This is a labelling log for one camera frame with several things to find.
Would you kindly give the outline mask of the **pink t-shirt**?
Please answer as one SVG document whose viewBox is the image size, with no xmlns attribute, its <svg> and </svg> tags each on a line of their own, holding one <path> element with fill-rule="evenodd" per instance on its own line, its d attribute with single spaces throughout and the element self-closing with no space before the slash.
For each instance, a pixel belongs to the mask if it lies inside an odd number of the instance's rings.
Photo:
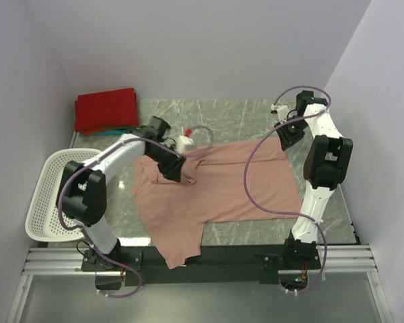
<svg viewBox="0 0 404 323">
<path fill-rule="evenodd" d="M 143 156 L 133 162 L 133 200 L 168 268 L 201 253 L 207 222 L 288 218 L 302 202 L 288 157 L 277 137 L 212 147 L 188 159 L 179 183 Z"/>
</svg>

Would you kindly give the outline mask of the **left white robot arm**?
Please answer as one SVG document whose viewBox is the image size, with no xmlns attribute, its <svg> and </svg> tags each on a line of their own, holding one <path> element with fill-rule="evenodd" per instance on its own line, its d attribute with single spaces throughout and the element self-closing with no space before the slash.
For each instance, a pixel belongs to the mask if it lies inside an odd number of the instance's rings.
<svg viewBox="0 0 404 323">
<path fill-rule="evenodd" d="M 165 179 L 180 182 L 186 158 L 164 143 L 169 130 L 165 120 L 153 116 L 147 125 L 121 135 L 95 157 L 84 162 L 69 161 L 63 169 L 56 201 L 60 224 L 69 231 L 81 230 L 99 252 L 97 262 L 105 270 L 114 270 L 121 262 L 121 243 L 104 216 L 107 184 L 142 156 L 154 160 Z"/>
</svg>

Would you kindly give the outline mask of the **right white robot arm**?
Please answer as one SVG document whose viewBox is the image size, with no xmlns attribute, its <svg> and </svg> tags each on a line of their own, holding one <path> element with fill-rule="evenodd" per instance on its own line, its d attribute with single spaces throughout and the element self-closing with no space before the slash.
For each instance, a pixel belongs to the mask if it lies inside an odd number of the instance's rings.
<svg viewBox="0 0 404 323">
<path fill-rule="evenodd" d="M 312 145 L 303 166 L 306 190 L 301 213 L 292 227 L 292 237 L 303 244 L 316 243 L 318 228 L 329 199 L 345 180 L 354 143 L 344 137 L 335 126 L 329 112 L 331 98 L 328 93 L 320 98 L 313 86 L 296 86 L 296 106 L 272 105 L 271 112 L 278 116 L 275 125 L 281 148 L 285 151 L 304 138 L 308 129 Z"/>
</svg>

